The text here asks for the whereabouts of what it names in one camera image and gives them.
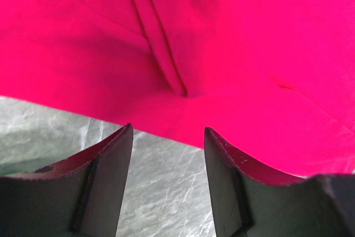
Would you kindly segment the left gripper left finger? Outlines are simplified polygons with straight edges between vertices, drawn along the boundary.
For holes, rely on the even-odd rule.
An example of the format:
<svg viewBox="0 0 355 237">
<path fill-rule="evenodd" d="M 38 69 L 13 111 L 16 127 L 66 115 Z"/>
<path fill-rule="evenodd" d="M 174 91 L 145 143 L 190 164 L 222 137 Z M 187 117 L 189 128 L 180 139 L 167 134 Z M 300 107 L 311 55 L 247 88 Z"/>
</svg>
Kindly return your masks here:
<svg viewBox="0 0 355 237">
<path fill-rule="evenodd" d="M 132 148 L 127 124 L 69 158 L 1 176 L 1 235 L 115 236 Z"/>
</svg>

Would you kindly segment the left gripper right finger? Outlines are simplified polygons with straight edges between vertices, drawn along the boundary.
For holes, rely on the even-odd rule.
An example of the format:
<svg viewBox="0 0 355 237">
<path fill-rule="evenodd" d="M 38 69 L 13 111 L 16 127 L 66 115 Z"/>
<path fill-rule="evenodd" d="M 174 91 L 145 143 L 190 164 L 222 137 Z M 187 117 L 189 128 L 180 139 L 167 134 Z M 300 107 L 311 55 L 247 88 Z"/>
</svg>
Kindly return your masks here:
<svg viewBox="0 0 355 237">
<path fill-rule="evenodd" d="M 217 236 L 354 235 L 354 175 L 286 174 L 210 127 L 204 154 Z"/>
</svg>

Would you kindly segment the magenta red t shirt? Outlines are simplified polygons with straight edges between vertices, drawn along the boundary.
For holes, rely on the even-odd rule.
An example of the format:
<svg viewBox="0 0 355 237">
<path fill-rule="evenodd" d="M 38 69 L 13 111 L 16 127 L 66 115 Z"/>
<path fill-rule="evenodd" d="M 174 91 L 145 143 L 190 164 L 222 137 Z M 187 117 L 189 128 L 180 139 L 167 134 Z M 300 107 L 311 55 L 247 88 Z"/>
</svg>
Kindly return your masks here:
<svg viewBox="0 0 355 237">
<path fill-rule="evenodd" d="M 1 0 L 1 95 L 351 173 L 354 0 Z"/>
</svg>

